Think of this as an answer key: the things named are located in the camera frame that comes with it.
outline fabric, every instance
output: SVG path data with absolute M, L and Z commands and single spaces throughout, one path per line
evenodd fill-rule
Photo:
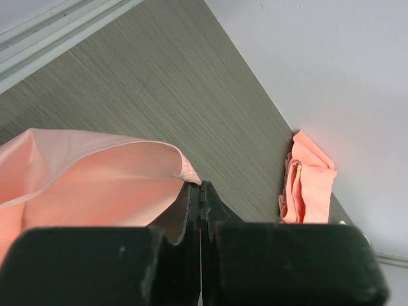
M 280 216 L 286 223 L 327 223 L 336 177 L 333 162 L 302 131 L 293 137 L 286 160 L 285 186 L 279 196 Z
M 0 146 L 0 263 L 37 226 L 146 226 L 186 182 L 178 148 L 127 136 L 30 129 Z

